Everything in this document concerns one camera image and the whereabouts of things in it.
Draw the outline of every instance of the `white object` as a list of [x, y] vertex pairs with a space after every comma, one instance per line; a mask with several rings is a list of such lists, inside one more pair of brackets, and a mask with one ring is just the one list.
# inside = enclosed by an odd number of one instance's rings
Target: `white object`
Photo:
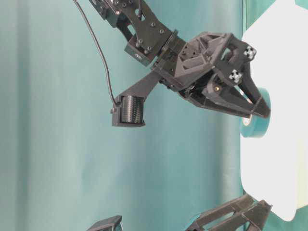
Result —
[[247, 193], [291, 221], [308, 205], [308, 10], [276, 2], [245, 32], [257, 50], [251, 75], [271, 98], [262, 138], [241, 137], [241, 178]]

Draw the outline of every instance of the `teal tape roll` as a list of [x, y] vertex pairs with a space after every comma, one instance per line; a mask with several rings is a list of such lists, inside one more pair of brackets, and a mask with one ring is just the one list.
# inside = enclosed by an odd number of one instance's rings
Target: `teal tape roll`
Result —
[[[259, 88], [259, 91], [265, 102], [270, 108], [270, 96], [267, 90]], [[270, 116], [266, 119], [252, 115], [250, 119], [243, 118], [240, 120], [240, 131], [243, 137], [260, 138], [263, 137], [269, 127]]]

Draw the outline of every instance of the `black bracket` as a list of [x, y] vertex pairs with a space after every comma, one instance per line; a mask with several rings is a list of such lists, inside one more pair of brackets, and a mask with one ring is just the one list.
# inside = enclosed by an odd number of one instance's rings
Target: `black bracket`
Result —
[[100, 220], [92, 225], [87, 231], [122, 231], [122, 216], [115, 216], [105, 220]]
[[236, 231], [249, 222], [247, 231], [261, 231], [269, 216], [271, 206], [265, 201], [254, 202], [254, 199], [245, 194], [235, 200], [229, 201], [217, 208], [202, 213], [195, 219], [186, 231], [204, 231], [204, 226], [232, 213], [231, 217], [217, 223], [208, 231]]
[[125, 51], [143, 65], [149, 65], [171, 35], [142, 0], [142, 18], [138, 17], [138, 0], [89, 0], [104, 20], [117, 27], [128, 44]]

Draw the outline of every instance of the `green curtain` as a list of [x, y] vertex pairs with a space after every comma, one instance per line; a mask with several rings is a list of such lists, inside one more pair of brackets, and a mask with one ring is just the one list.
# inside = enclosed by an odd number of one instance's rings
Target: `green curtain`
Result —
[[[244, 0], [244, 28], [249, 28], [275, 0]], [[296, 0], [302, 7], [308, 8], [308, 0]], [[308, 229], [308, 206], [299, 209], [291, 222], [284, 222], [275, 214], [271, 213], [264, 231], [306, 231]]]
[[[106, 55], [114, 93], [145, 76], [125, 39], [80, 4]], [[189, 40], [243, 32], [241, 0], [147, 0]], [[146, 127], [111, 127], [104, 69], [72, 0], [11, 0], [0, 8], [0, 225], [85, 231], [123, 215], [124, 229], [181, 230], [242, 194], [238, 118], [190, 105], [163, 86]]]

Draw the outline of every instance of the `screw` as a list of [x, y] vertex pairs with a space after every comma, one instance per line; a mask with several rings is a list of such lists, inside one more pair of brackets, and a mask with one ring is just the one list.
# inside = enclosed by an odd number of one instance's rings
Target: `screw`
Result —
[[140, 55], [138, 55], [137, 53], [135, 54], [135, 57], [136, 57], [137, 59], [139, 59], [139, 60], [142, 59], [142, 57], [141, 57]]

